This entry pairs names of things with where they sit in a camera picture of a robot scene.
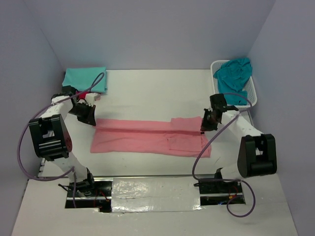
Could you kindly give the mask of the red t shirt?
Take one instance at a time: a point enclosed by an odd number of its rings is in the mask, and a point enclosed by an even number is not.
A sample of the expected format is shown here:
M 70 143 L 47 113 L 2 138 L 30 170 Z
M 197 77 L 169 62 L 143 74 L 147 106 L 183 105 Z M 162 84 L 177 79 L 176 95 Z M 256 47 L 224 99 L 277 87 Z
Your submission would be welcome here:
M 101 95 L 101 93 L 97 93 L 97 92 L 90 92 L 90 91 L 76 91 L 76 95 L 78 97 L 78 99 L 85 99 L 87 94 L 92 94 L 92 95 L 96 95 L 97 97 L 99 97 Z

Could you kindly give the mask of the pink t shirt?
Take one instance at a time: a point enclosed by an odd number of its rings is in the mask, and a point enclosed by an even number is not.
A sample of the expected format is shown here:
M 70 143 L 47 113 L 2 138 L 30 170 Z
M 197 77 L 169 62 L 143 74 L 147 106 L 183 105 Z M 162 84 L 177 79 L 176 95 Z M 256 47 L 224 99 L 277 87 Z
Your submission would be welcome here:
M 208 143 L 206 135 L 200 131 L 201 122 L 201 117 L 170 121 L 98 119 L 90 151 L 209 158 L 210 147 L 201 152 Z

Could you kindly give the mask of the mint green t shirt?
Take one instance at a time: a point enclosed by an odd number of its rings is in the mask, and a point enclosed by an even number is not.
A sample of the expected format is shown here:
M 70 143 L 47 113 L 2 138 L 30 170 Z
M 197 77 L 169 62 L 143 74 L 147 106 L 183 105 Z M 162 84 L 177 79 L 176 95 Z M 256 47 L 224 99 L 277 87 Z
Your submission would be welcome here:
M 67 68 L 62 86 L 72 86 L 78 91 L 88 89 L 92 83 L 97 80 L 97 76 L 104 72 L 104 78 L 92 88 L 92 92 L 106 93 L 107 78 L 106 67 L 88 67 L 88 68 Z

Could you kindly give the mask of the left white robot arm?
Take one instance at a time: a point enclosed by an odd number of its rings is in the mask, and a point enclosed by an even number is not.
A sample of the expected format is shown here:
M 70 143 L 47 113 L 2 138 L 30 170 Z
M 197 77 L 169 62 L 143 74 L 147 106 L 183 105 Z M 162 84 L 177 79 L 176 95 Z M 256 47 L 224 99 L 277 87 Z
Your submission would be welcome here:
M 62 87 L 60 93 L 51 98 L 51 107 L 39 117 L 29 121 L 29 129 L 38 157 L 58 166 L 69 178 L 70 190 L 76 190 L 80 196 L 90 196 L 96 191 L 96 183 L 89 169 L 83 166 L 72 152 L 73 144 L 64 122 L 68 114 L 77 117 L 81 123 L 96 126 L 95 101 L 99 94 L 85 92 L 79 98 L 74 87 Z

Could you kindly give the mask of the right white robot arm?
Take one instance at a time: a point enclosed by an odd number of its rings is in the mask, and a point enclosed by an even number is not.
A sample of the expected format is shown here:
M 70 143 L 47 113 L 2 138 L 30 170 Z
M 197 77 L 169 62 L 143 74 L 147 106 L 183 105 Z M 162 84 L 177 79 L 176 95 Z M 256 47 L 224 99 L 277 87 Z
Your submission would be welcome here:
M 210 96 L 210 108 L 204 109 L 201 132 L 217 131 L 202 149 L 202 153 L 224 130 L 229 129 L 238 139 L 240 146 L 236 163 L 216 170 L 213 178 L 200 179 L 200 182 L 214 182 L 219 192 L 231 187 L 231 181 L 240 182 L 249 177 L 273 175 L 277 172 L 275 137 L 264 134 L 241 116 L 244 110 L 228 105 L 224 93 Z

